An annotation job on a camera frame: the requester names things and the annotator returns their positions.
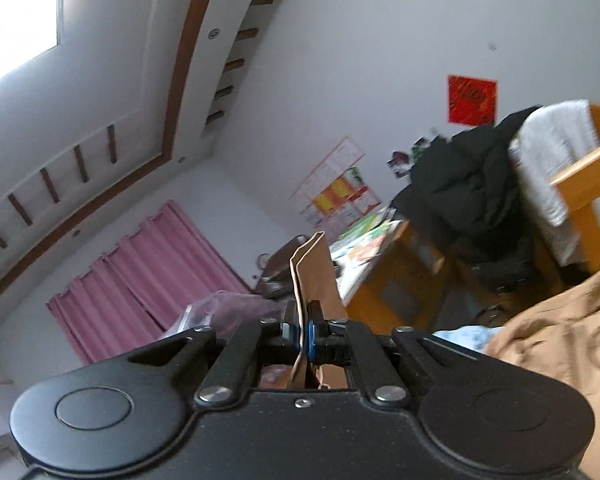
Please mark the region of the tan large garment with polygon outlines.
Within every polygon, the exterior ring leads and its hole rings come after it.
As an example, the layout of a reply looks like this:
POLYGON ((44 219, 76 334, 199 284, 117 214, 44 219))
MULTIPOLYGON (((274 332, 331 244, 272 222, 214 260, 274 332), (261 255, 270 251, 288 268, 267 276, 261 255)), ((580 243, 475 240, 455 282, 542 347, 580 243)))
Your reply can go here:
MULTIPOLYGON (((323 233, 290 265, 305 328, 314 300, 351 320, 323 233)), ((511 318, 483 353, 406 325, 373 334, 411 401, 378 408, 344 368, 308 359, 304 476, 600 479, 600 272, 511 318)))

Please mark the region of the clear plastic bag with clothes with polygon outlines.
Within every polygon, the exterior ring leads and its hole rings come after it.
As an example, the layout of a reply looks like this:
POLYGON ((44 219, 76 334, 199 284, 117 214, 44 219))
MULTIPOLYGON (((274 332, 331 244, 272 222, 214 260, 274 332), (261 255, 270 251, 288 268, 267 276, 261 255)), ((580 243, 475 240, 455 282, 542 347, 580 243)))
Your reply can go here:
POLYGON ((242 323, 259 321, 261 318, 280 321, 285 311, 286 307, 281 302, 259 295, 220 290, 189 304, 161 339, 198 326, 210 326, 220 338, 228 338, 242 323))

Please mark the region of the dark brown bag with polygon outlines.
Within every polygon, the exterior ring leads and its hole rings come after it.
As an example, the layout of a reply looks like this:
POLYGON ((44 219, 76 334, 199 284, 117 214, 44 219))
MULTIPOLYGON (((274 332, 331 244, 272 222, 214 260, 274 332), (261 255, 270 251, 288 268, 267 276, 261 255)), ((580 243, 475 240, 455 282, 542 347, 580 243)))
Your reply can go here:
POLYGON ((294 292, 290 272, 290 259, 296 250, 309 240, 305 235, 298 235, 268 257, 254 292, 265 299, 279 300, 294 292))

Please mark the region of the colourful magazine on desk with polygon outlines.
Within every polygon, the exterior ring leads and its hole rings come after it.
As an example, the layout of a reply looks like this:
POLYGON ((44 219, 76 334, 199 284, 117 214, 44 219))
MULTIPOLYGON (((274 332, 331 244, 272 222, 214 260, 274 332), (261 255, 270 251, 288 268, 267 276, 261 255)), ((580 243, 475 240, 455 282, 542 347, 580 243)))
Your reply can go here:
POLYGON ((376 208, 329 247, 337 289, 345 306, 399 234, 402 223, 394 208, 376 208))

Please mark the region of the wooden side desk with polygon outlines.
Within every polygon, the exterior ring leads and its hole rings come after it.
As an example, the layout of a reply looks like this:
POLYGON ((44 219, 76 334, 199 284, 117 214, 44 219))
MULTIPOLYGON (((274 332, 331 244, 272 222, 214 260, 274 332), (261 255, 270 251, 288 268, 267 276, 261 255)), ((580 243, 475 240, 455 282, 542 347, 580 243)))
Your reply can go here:
POLYGON ((378 252, 357 268, 344 260, 340 295, 347 316, 387 335, 406 325, 430 332, 453 284, 453 263, 411 222, 396 222, 378 252))

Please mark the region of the pink curtain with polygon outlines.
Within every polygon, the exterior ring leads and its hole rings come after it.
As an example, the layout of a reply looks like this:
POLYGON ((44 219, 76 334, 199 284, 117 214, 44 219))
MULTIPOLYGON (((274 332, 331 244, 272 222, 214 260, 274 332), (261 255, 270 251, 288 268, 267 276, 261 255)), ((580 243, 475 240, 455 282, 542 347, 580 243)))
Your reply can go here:
POLYGON ((88 365, 157 340, 189 304, 215 292, 249 287, 169 200, 47 307, 88 365))

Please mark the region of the light blue blanket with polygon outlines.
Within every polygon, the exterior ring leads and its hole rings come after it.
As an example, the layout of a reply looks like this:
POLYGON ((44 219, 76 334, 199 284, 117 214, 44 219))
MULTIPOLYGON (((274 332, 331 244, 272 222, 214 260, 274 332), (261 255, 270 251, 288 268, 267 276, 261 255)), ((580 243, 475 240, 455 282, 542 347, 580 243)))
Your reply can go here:
POLYGON ((432 334, 471 351, 483 353, 488 343, 501 331, 501 327, 465 325, 456 330, 437 330, 432 334))

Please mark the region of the black jacket on bedframe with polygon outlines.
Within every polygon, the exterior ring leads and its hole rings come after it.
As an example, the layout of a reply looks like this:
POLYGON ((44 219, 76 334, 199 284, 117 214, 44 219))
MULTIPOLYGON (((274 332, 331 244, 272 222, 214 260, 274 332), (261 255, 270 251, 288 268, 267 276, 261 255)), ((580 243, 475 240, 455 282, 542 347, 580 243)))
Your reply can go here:
POLYGON ((518 110, 449 139, 438 136, 390 206, 437 250, 467 263, 531 261, 533 237, 508 148, 538 109, 518 110))

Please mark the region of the white grey knitted blanket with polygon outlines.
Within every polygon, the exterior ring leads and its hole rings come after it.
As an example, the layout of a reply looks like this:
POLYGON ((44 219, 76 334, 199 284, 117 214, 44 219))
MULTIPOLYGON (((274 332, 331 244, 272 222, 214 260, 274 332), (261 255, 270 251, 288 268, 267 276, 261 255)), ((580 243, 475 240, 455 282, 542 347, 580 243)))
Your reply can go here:
POLYGON ((587 264, 554 177, 600 147, 600 105, 588 100, 542 106, 509 143, 526 211, 560 266, 587 264))

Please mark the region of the wooden bed headboard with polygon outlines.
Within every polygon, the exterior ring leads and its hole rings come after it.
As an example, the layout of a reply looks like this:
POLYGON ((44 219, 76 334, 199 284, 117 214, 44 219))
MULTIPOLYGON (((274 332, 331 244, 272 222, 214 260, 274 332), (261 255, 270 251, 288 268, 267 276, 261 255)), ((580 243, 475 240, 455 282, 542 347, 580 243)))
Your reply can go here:
MULTIPOLYGON (((594 126, 600 136, 600 105, 590 105, 594 126)), ((580 235, 588 270, 600 271, 600 225, 593 208, 600 197, 600 147, 562 171, 552 181, 562 194, 570 220, 580 235)))

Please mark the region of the wall calendar poster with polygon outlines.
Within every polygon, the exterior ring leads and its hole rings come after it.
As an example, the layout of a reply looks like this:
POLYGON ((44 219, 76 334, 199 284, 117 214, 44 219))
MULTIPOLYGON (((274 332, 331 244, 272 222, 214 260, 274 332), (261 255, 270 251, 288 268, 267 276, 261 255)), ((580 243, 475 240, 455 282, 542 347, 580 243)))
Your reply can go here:
POLYGON ((312 228, 337 237, 380 206, 358 170, 363 156, 358 144, 343 138, 291 194, 294 211, 312 228))

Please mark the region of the small photos on wall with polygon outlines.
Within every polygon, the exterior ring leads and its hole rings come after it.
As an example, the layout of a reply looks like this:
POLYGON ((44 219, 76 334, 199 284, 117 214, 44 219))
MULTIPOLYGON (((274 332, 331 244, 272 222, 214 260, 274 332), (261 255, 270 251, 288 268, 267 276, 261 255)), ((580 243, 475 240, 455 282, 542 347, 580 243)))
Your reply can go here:
POLYGON ((393 151, 387 166, 397 179, 407 177, 412 167, 422 157, 422 153, 430 147, 432 141, 440 136, 437 128, 431 128, 426 136, 420 136, 407 151, 393 151))

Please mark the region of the red square wall paper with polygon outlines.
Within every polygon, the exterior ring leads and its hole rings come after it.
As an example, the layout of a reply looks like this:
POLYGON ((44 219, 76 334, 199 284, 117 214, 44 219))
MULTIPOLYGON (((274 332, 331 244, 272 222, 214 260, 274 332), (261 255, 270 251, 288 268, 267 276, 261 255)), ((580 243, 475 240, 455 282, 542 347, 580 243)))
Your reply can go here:
POLYGON ((448 122, 478 127, 494 124, 498 82, 460 75, 448 76, 448 122))

